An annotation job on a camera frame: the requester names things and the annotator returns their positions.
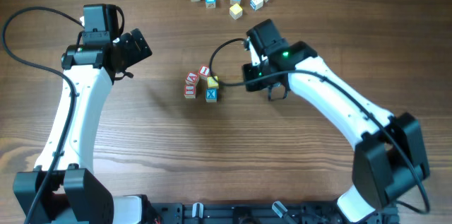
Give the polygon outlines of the yellow S wooden block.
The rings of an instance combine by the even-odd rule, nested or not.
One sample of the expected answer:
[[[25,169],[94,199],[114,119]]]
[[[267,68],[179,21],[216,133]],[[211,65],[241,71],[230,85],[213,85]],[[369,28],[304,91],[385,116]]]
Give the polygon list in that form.
[[[207,77],[207,83],[208,83],[208,88],[218,89],[220,87],[217,76],[209,76],[209,77]]]

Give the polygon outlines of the blue-sided picture wooden block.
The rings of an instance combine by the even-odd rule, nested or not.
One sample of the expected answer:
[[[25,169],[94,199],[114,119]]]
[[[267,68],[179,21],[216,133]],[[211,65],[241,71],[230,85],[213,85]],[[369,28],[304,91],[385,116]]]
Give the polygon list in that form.
[[[217,102],[218,101],[218,89],[208,88],[206,90],[206,102]]]

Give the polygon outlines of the red I wooden block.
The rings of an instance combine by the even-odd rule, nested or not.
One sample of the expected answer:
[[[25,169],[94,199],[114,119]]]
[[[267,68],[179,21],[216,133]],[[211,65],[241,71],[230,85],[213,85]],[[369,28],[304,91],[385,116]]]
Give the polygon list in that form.
[[[184,86],[184,97],[185,98],[196,98],[196,86],[195,85],[185,85]]]
[[[209,69],[209,67],[202,65],[200,67],[200,69],[198,70],[198,75],[203,80],[207,80],[208,77],[210,76],[210,69]]]

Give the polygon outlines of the red A wooden block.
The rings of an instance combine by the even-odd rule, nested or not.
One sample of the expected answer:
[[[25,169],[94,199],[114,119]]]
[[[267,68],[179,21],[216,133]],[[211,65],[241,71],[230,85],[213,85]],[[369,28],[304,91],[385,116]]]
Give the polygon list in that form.
[[[196,86],[199,82],[199,75],[193,71],[188,72],[185,82],[187,85]]]

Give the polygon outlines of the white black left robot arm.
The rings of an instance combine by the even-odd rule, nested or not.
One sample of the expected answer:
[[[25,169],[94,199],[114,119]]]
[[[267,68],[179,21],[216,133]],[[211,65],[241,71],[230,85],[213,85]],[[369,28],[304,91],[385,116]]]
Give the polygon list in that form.
[[[95,177],[93,150],[103,105],[116,81],[152,52],[139,29],[124,31],[124,13],[91,4],[77,41],[63,53],[61,99],[47,142],[13,192],[27,223],[161,223],[143,195],[112,196]]]

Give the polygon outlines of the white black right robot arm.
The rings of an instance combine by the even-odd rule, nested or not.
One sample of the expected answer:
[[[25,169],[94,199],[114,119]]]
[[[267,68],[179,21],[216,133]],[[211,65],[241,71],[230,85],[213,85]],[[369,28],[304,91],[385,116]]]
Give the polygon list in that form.
[[[395,116],[336,76],[307,43],[290,45],[272,20],[246,33],[251,63],[242,67],[249,92],[282,85],[304,98],[347,139],[354,151],[352,186],[336,203],[351,223],[397,202],[428,178],[429,163],[420,123]]]

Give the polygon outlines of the yellow-sided wooden block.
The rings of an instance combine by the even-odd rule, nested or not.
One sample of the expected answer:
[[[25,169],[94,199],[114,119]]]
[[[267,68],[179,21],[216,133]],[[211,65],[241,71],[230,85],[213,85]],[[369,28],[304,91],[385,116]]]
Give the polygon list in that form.
[[[236,20],[240,18],[243,14],[243,8],[239,4],[234,4],[230,7],[230,15]]]

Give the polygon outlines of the plain picture wooden block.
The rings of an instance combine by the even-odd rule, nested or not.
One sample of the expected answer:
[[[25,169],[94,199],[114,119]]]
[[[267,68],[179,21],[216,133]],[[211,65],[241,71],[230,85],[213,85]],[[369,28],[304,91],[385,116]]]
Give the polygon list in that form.
[[[264,4],[264,0],[250,0],[250,6],[254,11],[259,10]]]

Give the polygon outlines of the blue wooden block left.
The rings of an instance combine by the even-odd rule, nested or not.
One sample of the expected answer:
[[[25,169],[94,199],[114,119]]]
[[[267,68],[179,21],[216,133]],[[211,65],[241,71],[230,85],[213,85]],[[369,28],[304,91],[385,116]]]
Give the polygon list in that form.
[[[215,8],[216,0],[205,0],[206,8]]]

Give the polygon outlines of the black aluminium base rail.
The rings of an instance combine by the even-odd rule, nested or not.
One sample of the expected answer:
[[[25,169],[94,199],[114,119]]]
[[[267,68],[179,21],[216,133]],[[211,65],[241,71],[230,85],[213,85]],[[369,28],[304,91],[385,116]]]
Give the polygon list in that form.
[[[335,201],[300,204],[148,204],[144,223],[151,224],[347,224]]]

